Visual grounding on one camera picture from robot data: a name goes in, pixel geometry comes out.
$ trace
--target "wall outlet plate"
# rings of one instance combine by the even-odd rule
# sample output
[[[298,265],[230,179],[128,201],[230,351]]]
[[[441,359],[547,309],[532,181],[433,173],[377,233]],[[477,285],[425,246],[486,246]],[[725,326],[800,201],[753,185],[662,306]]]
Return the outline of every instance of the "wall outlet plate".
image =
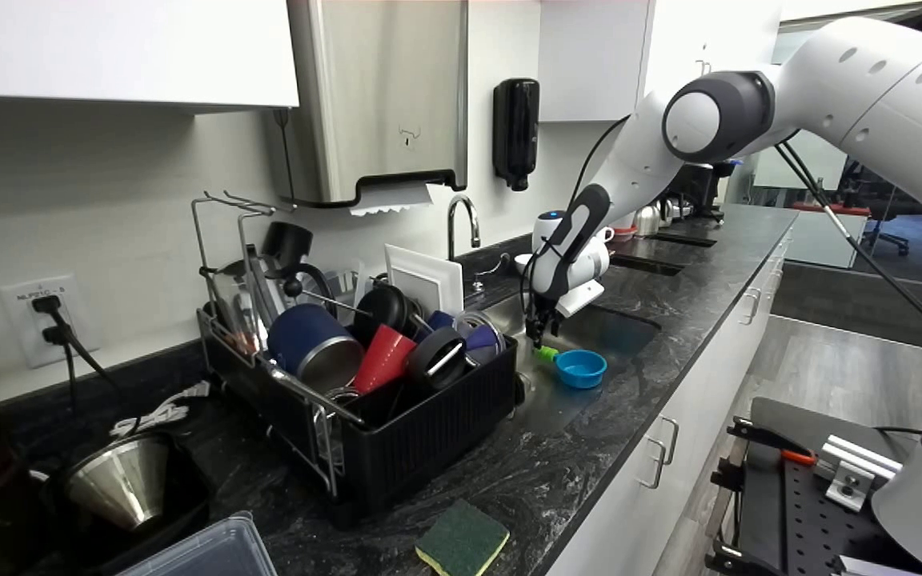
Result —
[[[13,333],[18,340],[18,350],[27,364],[52,364],[64,359],[59,345],[52,345],[40,340],[40,330],[52,326],[48,312],[36,312],[30,301],[40,293],[57,293],[59,316],[72,326],[77,340],[83,350],[98,350],[102,337],[89,330],[86,306],[77,293],[72,275],[52,275],[52,278],[36,278],[36,282],[18,282],[18,285],[0,285],[0,297],[6,304]]]

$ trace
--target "paper towel dispenser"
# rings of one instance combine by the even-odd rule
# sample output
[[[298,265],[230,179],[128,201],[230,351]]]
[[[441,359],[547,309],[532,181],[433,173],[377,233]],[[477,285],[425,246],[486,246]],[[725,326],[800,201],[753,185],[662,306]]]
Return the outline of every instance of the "paper towel dispenser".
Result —
[[[267,131],[282,196],[374,179],[467,185],[467,0],[288,0],[300,106]]]

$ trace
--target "green sponge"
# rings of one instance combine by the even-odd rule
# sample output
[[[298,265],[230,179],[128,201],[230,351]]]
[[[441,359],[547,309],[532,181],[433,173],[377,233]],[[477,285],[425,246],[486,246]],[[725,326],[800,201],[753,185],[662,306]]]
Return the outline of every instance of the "green sponge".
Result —
[[[506,528],[458,499],[434,526],[420,538],[417,554],[438,576],[481,576],[509,541]]]

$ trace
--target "plate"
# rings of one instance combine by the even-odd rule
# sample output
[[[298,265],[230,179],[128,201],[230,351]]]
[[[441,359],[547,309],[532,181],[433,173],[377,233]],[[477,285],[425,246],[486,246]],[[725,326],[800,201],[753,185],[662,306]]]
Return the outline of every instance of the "plate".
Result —
[[[464,309],[464,273],[458,263],[445,263],[417,248],[387,244],[387,275],[406,297],[411,297],[425,312]]]

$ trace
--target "robotic arm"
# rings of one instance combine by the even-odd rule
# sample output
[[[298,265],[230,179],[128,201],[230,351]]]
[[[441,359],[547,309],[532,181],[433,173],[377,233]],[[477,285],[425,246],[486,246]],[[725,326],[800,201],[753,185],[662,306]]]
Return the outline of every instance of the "robotic arm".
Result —
[[[922,201],[922,36],[837,19],[783,66],[707,72],[672,97],[646,97],[591,181],[577,196],[528,265],[528,337],[554,324],[554,304],[590,282],[590,236],[652,201],[683,163],[717,163],[812,131]],[[922,560],[922,450],[874,496],[878,520]]]

